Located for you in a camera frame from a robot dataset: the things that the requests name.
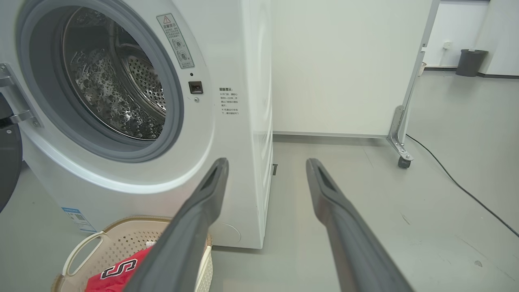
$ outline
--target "white wall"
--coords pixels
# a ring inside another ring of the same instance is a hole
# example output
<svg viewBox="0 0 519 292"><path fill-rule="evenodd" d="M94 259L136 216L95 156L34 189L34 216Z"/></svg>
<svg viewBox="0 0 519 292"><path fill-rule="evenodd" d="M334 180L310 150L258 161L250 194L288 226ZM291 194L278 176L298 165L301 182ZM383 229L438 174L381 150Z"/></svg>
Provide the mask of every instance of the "white wall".
<svg viewBox="0 0 519 292"><path fill-rule="evenodd" d="M491 0L476 49L487 50L480 72L519 76L519 1Z"/></svg>
<svg viewBox="0 0 519 292"><path fill-rule="evenodd" d="M387 135L431 2L272 1L274 131Z"/></svg>
<svg viewBox="0 0 519 292"><path fill-rule="evenodd" d="M487 8L487 1L441 1L424 57L427 66L457 67L461 50L475 45ZM452 48L443 48L446 41Z"/></svg>

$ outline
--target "gray trash can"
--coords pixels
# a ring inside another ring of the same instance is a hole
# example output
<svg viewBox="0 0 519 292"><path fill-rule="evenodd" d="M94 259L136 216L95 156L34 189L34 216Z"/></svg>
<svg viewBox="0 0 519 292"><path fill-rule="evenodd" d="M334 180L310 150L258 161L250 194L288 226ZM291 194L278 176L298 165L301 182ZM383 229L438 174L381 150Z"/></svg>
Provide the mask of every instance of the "gray trash can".
<svg viewBox="0 0 519 292"><path fill-rule="evenodd" d="M461 57L459 58L456 75L469 77L476 76L487 54L488 51L461 50Z"/></svg>

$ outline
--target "red clothing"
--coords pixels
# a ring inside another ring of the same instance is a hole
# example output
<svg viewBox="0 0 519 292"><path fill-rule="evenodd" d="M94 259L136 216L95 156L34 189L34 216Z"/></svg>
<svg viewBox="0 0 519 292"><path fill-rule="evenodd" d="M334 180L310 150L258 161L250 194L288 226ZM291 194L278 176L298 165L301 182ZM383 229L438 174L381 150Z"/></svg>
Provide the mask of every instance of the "red clothing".
<svg viewBox="0 0 519 292"><path fill-rule="evenodd" d="M115 266L91 277L88 279L85 292L122 292L150 250L151 247L138 251Z"/></svg>

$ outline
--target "stainless steel drum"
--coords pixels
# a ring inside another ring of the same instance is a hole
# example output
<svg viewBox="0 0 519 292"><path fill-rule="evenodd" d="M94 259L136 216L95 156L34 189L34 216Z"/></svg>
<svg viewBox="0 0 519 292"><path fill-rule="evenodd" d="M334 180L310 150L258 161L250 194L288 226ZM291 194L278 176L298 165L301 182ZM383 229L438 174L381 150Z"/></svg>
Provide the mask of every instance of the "stainless steel drum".
<svg viewBox="0 0 519 292"><path fill-rule="evenodd" d="M82 7L63 28L62 64L75 97L101 123L139 140L164 126L162 85L138 43L115 21Z"/></svg>

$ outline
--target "white washing machine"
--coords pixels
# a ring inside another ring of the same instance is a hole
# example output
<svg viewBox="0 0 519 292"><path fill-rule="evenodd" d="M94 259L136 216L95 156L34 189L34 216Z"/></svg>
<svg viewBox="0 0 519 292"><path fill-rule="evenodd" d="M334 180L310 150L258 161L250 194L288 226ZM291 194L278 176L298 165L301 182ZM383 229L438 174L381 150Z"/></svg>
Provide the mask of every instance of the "white washing machine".
<svg viewBox="0 0 519 292"><path fill-rule="evenodd" d="M23 158L80 229L172 217L226 157L213 243L262 247L272 171L269 0L0 7L0 85L13 113L0 135L16 138L19 126Z"/></svg>

